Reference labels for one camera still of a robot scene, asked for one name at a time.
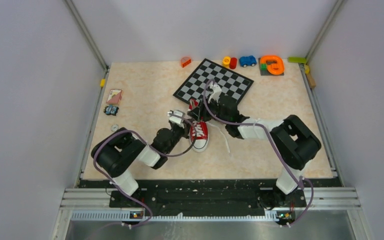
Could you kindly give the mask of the red canvas sneaker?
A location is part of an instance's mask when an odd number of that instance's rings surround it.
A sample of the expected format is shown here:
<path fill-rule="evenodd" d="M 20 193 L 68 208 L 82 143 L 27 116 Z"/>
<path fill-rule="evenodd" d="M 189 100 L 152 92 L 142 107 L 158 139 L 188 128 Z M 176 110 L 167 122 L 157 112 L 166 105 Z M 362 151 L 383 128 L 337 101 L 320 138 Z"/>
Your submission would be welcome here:
<path fill-rule="evenodd" d="M 192 125 L 189 129 L 189 141 L 193 144 L 192 149 L 197 153 L 201 153 L 207 148 L 210 137 L 208 125 L 200 115 L 200 103 L 196 99 L 191 98 L 187 112 L 191 112 L 190 116 L 193 117 Z"/>

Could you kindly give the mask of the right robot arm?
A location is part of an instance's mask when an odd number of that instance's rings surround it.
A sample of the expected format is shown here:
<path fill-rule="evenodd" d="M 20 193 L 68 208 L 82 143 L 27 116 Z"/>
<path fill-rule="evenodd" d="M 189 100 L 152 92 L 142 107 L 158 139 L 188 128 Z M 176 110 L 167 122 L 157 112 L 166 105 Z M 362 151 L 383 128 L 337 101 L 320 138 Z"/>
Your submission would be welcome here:
<path fill-rule="evenodd" d="M 233 138 L 269 141 L 283 165 L 273 192 L 273 200 L 279 206 L 287 206 L 294 198 L 293 191 L 303 188 L 302 172 L 322 148 L 320 140 L 298 116 L 289 115 L 278 121 L 251 118 L 241 114 L 236 101 L 227 95 L 218 99 L 191 98 L 188 111 L 201 122 L 223 123 Z"/>

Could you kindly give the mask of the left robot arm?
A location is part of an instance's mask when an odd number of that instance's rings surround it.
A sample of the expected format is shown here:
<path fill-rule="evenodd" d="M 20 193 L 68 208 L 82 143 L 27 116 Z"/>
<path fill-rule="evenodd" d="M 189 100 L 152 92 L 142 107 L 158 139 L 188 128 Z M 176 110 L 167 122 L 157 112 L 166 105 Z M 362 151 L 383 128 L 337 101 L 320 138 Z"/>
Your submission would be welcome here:
<path fill-rule="evenodd" d="M 192 119 L 181 117 L 180 124 L 170 120 L 170 128 L 157 131 L 152 144 L 148 144 L 133 130 L 121 127 L 116 132 L 99 142 L 91 150 L 95 168 L 121 191 L 121 200 L 129 207 L 140 202 L 139 185 L 129 167 L 134 162 L 142 162 L 152 169 L 162 167 L 168 158 L 179 157 L 187 153 L 190 145 L 181 153 L 171 154 L 181 138 L 189 136 Z"/>

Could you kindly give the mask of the black grey checkerboard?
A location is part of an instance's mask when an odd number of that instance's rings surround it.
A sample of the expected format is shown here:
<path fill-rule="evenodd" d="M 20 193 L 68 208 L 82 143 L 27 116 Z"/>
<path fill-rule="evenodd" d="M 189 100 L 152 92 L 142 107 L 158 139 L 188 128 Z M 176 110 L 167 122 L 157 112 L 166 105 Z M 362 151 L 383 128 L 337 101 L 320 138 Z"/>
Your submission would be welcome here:
<path fill-rule="evenodd" d="M 204 59 L 177 88 L 173 96 L 186 104 L 190 99 L 198 100 L 202 98 L 207 81 L 212 79 L 221 87 L 224 95 L 232 97 L 238 104 L 254 83 L 248 77 Z"/>

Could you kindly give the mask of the yellow toy cylinder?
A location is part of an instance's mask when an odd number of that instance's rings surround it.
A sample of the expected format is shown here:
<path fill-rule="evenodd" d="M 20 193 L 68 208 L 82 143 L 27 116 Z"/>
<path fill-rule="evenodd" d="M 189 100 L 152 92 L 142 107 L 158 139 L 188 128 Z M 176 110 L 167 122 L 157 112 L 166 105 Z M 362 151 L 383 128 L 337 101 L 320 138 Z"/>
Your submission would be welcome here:
<path fill-rule="evenodd" d="M 230 56 L 225 56 L 223 59 L 222 59 L 222 66 L 225 67 L 225 68 L 229 68 L 230 67 L 230 63 L 231 63 L 231 57 Z"/>

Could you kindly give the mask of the red toy cylinder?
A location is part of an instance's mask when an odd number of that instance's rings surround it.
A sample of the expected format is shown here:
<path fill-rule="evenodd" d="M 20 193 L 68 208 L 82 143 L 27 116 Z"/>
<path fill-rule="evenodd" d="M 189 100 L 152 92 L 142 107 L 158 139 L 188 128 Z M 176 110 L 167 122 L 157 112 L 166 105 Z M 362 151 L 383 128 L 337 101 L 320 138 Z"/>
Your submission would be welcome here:
<path fill-rule="evenodd" d="M 234 70 L 236 69 L 237 64 L 238 64 L 238 59 L 236 57 L 232 57 L 229 62 L 229 68 Z"/>

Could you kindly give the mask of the blue toy car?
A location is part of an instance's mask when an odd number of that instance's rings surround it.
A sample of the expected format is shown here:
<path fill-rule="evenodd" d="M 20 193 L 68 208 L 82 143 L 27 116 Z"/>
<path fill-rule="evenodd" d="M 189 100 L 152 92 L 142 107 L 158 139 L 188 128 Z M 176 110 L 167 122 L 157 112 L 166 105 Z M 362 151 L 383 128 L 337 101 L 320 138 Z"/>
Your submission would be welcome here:
<path fill-rule="evenodd" d="M 242 68 L 246 68 L 248 66 L 255 66 L 257 64 L 257 60 L 253 55 L 242 56 L 239 58 L 239 64 Z"/>

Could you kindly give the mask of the orange half-round toy block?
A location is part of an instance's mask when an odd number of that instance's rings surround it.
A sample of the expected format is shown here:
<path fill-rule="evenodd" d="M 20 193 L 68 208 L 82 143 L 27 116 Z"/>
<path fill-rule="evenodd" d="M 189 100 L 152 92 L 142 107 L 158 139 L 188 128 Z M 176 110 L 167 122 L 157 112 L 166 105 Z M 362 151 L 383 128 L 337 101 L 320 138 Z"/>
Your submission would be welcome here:
<path fill-rule="evenodd" d="M 186 66 L 188 66 L 191 63 L 192 63 L 192 59 L 189 56 L 184 56 L 180 59 L 180 66 L 182 68 L 185 68 Z"/>

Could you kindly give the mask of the orange curved track toy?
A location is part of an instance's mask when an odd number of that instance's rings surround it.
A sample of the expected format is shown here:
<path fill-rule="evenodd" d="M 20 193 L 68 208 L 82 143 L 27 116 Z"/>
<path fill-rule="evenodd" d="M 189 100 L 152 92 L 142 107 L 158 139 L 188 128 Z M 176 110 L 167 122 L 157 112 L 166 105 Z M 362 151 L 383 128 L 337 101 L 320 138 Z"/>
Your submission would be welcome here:
<path fill-rule="evenodd" d="M 283 60 L 276 55 L 265 55 L 259 58 L 261 76 L 282 76 L 285 73 Z"/>

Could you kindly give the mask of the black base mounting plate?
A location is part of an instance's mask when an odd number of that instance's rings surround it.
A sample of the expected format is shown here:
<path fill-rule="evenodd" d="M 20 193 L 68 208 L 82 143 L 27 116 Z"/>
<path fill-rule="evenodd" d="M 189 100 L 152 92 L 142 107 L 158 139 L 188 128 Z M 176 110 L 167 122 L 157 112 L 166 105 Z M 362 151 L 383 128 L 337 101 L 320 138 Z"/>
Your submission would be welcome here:
<path fill-rule="evenodd" d="M 305 208 L 311 202 L 301 189 L 290 195 L 275 187 L 274 179 L 138 180 L 131 198 L 108 180 L 81 180 L 81 189 L 109 190 L 111 208 L 147 205 L 155 217 L 262 216 L 274 208 Z"/>

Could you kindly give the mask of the small blue toy robot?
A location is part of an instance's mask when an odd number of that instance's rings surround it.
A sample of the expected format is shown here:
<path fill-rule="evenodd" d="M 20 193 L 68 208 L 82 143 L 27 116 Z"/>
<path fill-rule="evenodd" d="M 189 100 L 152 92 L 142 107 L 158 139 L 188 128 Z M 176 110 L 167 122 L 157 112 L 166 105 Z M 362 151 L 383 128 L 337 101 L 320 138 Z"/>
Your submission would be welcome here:
<path fill-rule="evenodd" d="M 107 116 L 116 116 L 119 109 L 120 108 L 116 105 L 107 105 L 104 107 L 103 113 Z"/>

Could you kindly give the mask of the pink tangram card box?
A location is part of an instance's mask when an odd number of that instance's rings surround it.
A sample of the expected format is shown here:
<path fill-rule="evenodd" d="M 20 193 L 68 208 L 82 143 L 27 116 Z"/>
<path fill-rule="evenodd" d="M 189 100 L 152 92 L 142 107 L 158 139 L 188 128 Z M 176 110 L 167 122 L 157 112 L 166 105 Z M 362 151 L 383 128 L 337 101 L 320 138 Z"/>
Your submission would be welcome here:
<path fill-rule="evenodd" d="M 122 99 L 123 90 L 122 89 L 111 89 L 108 94 L 106 103 L 108 105 L 118 105 Z"/>

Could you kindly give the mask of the green flat block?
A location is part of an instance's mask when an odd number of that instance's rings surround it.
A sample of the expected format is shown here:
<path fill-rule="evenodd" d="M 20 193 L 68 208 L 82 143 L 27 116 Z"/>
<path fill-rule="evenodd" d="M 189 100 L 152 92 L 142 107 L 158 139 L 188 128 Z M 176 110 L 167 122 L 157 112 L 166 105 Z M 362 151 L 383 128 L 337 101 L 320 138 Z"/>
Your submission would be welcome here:
<path fill-rule="evenodd" d="M 290 63 L 307 64 L 308 60 L 305 57 L 290 56 L 287 58 Z"/>

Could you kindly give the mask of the yellow clip on rail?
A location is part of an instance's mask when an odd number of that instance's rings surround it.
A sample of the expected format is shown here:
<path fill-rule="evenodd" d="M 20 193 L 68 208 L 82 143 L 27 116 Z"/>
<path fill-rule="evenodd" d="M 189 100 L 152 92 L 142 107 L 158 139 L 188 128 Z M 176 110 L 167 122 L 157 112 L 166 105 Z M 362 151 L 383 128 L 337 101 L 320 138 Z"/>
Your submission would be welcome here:
<path fill-rule="evenodd" d="M 101 79 L 99 86 L 103 88 L 105 84 L 106 84 L 106 79 L 105 78 Z"/>

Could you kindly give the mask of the wooden block on rail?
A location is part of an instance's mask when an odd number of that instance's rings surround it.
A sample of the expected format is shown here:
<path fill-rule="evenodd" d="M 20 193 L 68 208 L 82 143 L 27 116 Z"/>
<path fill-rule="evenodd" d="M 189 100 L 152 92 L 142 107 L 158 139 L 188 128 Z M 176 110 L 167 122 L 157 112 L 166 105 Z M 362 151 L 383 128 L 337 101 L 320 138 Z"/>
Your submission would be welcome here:
<path fill-rule="evenodd" d="M 310 73 L 306 73 L 306 78 L 307 78 L 310 89 L 314 89 L 317 86 L 317 84 L 313 76 Z"/>

